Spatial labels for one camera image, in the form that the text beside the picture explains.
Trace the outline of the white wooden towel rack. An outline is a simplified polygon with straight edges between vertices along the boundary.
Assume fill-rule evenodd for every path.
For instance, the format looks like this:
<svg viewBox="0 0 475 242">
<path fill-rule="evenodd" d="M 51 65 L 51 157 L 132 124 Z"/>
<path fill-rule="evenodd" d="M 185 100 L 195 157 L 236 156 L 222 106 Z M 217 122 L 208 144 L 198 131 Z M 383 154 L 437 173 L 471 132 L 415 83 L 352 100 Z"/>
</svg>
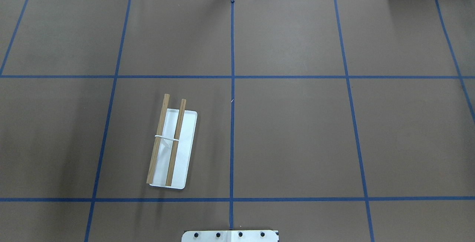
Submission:
<svg viewBox="0 0 475 242">
<path fill-rule="evenodd" d="M 192 145 L 197 125 L 197 112 L 186 110 L 185 99 L 179 109 L 168 107 L 165 94 L 146 183 L 153 187 L 183 190 L 188 179 Z"/>
</svg>

